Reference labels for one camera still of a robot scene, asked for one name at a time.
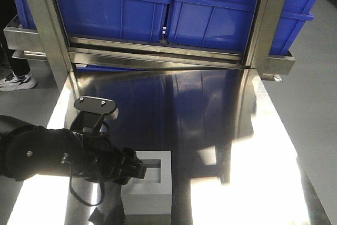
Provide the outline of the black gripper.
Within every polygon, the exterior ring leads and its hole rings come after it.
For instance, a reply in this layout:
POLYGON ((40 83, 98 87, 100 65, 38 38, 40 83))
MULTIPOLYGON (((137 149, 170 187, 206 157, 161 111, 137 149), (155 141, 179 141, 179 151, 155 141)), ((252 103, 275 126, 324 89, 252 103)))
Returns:
POLYGON ((111 145, 107 133, 90 134, 72 131, 77 144, 70 154, 70 178, 84 178, 89 182, 113 181, 124 185, 131 178, 143 179, 147 166, 136 152, 124 147, 119 150, 111 145))

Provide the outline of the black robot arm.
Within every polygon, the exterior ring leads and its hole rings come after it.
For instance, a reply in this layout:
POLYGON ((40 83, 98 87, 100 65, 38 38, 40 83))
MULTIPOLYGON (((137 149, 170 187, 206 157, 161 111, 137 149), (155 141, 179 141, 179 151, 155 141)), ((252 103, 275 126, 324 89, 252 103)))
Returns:
POLYGON ((126 184, 142 179, 146 166, 134 150, 68 129, 47 129, 1 115, 1 174, 23 181, 37 174, 126 184))

